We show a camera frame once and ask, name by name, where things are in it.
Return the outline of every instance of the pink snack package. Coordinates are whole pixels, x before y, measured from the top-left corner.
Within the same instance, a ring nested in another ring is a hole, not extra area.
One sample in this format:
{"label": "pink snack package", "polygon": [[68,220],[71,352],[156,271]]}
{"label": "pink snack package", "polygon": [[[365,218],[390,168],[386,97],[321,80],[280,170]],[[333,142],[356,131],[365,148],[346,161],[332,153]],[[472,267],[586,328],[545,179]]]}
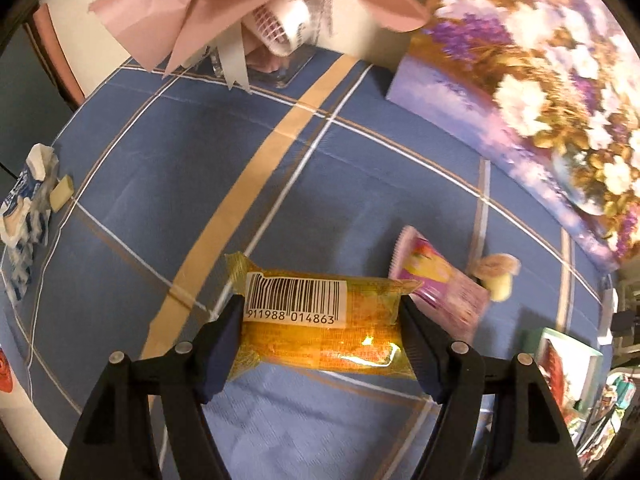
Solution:
{"label": "pink snack package", "polygon": [[489,291],[453,267],[414,227],[402,229],[389,277],[422,282],[415,305],[457,340],[471,344],[489,305]]}

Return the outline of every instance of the yellow plastic wrapper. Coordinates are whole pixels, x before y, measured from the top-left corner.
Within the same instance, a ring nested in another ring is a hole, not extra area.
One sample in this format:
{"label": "yellow plastic wrapper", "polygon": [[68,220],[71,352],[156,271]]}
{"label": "yellow plastic wrapper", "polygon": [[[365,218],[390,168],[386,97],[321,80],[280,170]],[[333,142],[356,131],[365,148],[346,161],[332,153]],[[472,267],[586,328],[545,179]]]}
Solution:
{"label": "yellow plastic wrapper", "polygon": [[415,378],[398,323],[403,294],[419,282],[265,270],[226,256],[244,296],[242,337],[229,379],[260,362]]}

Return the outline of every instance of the barcode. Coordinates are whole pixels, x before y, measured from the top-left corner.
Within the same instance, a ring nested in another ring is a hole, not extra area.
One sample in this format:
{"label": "barcode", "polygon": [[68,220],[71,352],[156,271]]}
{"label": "barcode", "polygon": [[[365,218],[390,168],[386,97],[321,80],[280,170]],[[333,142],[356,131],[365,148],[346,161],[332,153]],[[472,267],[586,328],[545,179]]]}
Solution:
{"label": "barcode", "polygon": [[347,282],[308,278],[265,278],[248,272],[244,320],[344,328]]}

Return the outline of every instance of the metal screw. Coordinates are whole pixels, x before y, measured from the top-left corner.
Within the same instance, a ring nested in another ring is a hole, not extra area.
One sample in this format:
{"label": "metal screw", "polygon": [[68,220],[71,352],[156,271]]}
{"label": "metal screw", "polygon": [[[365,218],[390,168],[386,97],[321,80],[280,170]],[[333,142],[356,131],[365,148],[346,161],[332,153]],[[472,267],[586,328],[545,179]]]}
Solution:
{"label": "metal screw", "polygon": [[124,352],[121,352],[120,350],[115,351],[113,354],[109,356],[109,362],[112,365],[117,365],[123,361],[124,361]]}
{"label": "metal screw", "polygon": [[177,354],[188,354],[191,350],[193,350],[193,345],[188,341],[180,341],[175,346],[175,352]]}
{"label": "metal screw", "polygon": [[521,365],[529,366],[530,364],[533,363],[533,357],[523,352],[521,354],[518,354],[518,362]]}
{"label": "metal screw", "polygon": [[464,341],[454,341],[453,343],[451,343],[451,349],[456,354],[466,354],[467,352],[469,352],[469,345]]}

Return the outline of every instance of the floral painting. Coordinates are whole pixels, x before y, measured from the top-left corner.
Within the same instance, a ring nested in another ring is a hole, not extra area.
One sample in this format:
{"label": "floral painting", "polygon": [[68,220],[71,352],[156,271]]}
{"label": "floral painting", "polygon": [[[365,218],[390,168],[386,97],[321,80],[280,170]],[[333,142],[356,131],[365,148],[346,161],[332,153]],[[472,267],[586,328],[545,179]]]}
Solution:
{"label": "floral painting", "polygon": [[639,253],[640,59],[603,2],[427,6],[388,99],[497,164],[602,270]]}

